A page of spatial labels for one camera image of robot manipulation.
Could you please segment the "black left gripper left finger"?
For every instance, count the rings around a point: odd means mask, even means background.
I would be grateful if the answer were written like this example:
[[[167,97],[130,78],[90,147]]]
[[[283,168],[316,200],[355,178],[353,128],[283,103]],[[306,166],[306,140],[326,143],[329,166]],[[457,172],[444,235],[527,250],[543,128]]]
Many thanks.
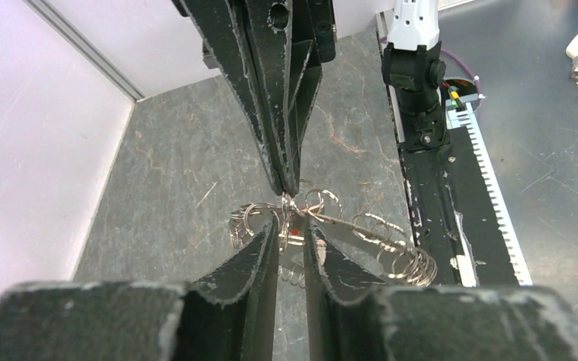
[[[0,296],[0,360],[270,360],[278,231],[269,217],[195,282],[30,282]]]

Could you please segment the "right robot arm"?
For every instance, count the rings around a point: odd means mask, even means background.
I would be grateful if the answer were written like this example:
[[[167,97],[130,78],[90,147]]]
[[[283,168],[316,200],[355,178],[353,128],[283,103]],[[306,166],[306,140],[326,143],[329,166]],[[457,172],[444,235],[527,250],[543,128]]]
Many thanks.
[[[322,79],[336,56],[331,1],[176,1],[199,32],[248,118],[271,190],[295,196],[301,150]],[[396,93],[411,150],[447,143],[440,87],[439,5],[398,1],[382,54],[382,78]]]

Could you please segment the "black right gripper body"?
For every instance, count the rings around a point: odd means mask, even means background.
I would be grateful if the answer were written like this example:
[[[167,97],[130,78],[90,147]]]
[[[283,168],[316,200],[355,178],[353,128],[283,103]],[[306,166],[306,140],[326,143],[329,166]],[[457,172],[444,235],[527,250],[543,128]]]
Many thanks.
[[[336,57],[336,20],[331,0],[292,1],[292,42],[315,42],[320,62]]]

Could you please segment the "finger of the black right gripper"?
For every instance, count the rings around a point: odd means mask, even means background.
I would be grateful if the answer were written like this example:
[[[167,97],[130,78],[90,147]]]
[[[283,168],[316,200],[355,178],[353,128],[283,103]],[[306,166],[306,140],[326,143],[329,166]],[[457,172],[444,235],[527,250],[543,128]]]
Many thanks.
[[[283,193],[295,196],[300,189],[303,138],[321,84],[322,62],[314,41],[292,42],[292,1],[248,1],[246,9],[246,37],[272,164]]]
[[[248,120],[257,152],[271,190],[283,187],[272,164],[271,143],[263,127],[263,107],[257,93],[257,77],[242,21],[242,8],[229,1],[180,1],[179,12],[188,17],[236,97]]]

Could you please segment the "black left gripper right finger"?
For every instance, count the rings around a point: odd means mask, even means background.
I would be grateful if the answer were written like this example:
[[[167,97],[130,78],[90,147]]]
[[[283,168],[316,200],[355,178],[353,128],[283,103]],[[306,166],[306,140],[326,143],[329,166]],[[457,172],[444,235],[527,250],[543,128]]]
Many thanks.
[[[546,287],[382,283],[305,223],[312,360],[578,360],[578,319]]]

